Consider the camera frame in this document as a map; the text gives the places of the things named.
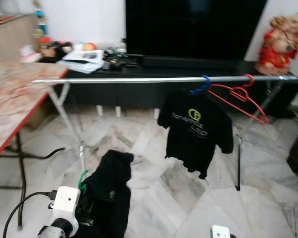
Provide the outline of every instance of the tv screen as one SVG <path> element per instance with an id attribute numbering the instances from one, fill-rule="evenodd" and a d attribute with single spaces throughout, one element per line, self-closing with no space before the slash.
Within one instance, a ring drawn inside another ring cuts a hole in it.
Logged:
<path id="1" fill-rule="evenodd" d="M 243 59 L 266 0 L 126 0 L 127 52 Z"/>

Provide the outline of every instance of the table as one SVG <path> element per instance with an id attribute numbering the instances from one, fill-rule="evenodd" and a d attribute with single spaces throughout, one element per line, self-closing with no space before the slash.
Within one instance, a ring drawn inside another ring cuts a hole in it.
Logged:
<path id="1" fill-rule="evenodd" d="M 46 85 L 32 84 L 32 81 L 40 78 L 60 78 L 66 72 L 67 67 L 60 64 L 0 62 L 0 154 L 5 148 L 17 153 L 17 156 L 5 157 L 19 159 L 22 178 L 22 186 L 0 186 L 0 188 L 22 189 L 20 200 L 26 193 L 23 159 L 49 158 L 57 151 L 64 150 L 64 148 L 57 149 L 46 157 L 22 151 L 19 130 L 48 95 Z M 15 135 L 17 149 L 7 147 Z M 23 206 L 18 211 L 19 228 L 22 228 L 22 209 Z"/>

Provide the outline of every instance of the white wall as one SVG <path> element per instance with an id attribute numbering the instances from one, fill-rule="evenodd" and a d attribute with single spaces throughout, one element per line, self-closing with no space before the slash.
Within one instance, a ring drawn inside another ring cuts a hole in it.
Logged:
<path id="1" fill-rule="evenodd" d="M 32 0 L 0 0 L 7 12 L 33 12 Z M 60 41 L 95 42 L 100 47 L 117 45 L 125 37 L 125 0 L 40 0 L 46 14 L 49 35 Z M 298 12 L 298 0 L 268 0 L 245 60 L 256 60 L 263 34 L 273 16 Z M 298 57 L 292 64 L 298 76 Z M 298 105 L 298 95 L 293 101 Z"/>

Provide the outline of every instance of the black cable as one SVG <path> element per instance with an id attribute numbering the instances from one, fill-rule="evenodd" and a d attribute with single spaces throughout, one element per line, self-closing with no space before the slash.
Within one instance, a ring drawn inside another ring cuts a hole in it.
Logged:
<path id="1" fill-rule="evenodd" d="M 32 197 L 32 196 L 34 196 L 34 195 L 45 195 L 45 196 L 49 196 L 49 192 L 34 192 L 34 193 L 32 193 L 32 194 L 30 194 L 30 195 L 28 195 L 27 197 L 25 197 L 23 200 L 21 200 L 20 202 L 19 202 L 19 204 L 13 209 L 13 211 L 11 212 L 11 214 L 10 214 L 10 216 L 8 217 L 8 219 L 7 219 L 7 221 L 6 221 L 6 223 L 5 223 L 5 226 L 4 226 L 4 230 L 3 230 L 3 236 L 2 236 L 2 238 L 6 238 L 6 232 L 7 232 L 7 230 L 8 230 L 8 225 L 9 225 L 9 223 L 10 223 L 10 221 L 11 221 L 11 218 L 12 218 L 12 216 L 14 215 L 14 213 L 15 213 L 15 211 L 27 200 L 27 199 L 29 199 L 30 197 Z"/>

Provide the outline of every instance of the clothes hanger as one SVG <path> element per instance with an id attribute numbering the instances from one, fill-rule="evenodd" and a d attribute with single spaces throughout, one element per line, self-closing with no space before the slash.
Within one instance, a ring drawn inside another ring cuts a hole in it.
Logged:
<path id="1" fill-rule="evenodd" d="M 207 80 L 207 83 L 205 85 L 203 85 L 201 88 L 195 89 L 195 90 L 190 90 L 190 93 L 197 95 L 202 93 L 203 91 L 205 91 L 206 89 L 208 89 L 211 85 L 211 80 L 209 79 L 209 77 L 205 76 L 205 75 L 201 75 L 202 78 L 205 78 Z"/>
<path id="2" fill-rule="evenodd" d="M 250 74 L 245 74 L 244 76 L 249 77 L 250 81 L 248 84 L 243 84 L 241 87 L 228 87 L 225 85 L 221 85 L 221 84 L 211 84 L 208 88 L 208 92 L 211 93 L 212 95 L 216 96 L 217 98 L 221 99 L 222 101 L 224 101 L 225 103 L 229 104 L 230 106 L 234 107 L 235 109 L 243 112 L 244 114 L 254 118 L 255 120 L 259 121 L 260 123 L 268 123 L 269 120 L 266 117 L 266 114 L 264 113 L 263 109 L 261 109 L 261 107 L 254 102 L 248 95 L 248 92 L 245 90 L 248 87 L 251 87 L 254 84 L 254 77 Z M 226 99 L 222 98 L 221 96 L 217 95 L 215 92 L 212 92 L 212 89 L 214 87 L 221 87 L 221 88 L 226 88 L 229 90 L 229 93 L 231 95 L 233 95 L 234 97 L 236 97 L 237 99 L 241 100 L 242 102 L 251 102 L 252 104 L 254 104 L 256 106 L 256 108 L 258 109 L 258 111 L 261 113 L 260 117 L 256 117 L 246 111 L 244 111 L 243 109 L 239 108 L 238 106 L 230 103 L 229 101 L 227 101 Z"/>

